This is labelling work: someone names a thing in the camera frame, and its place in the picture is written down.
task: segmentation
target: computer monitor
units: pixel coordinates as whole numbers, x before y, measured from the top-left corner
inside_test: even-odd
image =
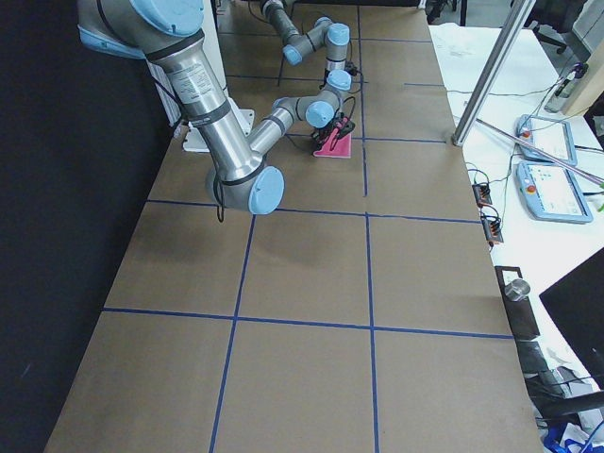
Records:
[[[540,295],[558,330],[604,388],[604,248]]]

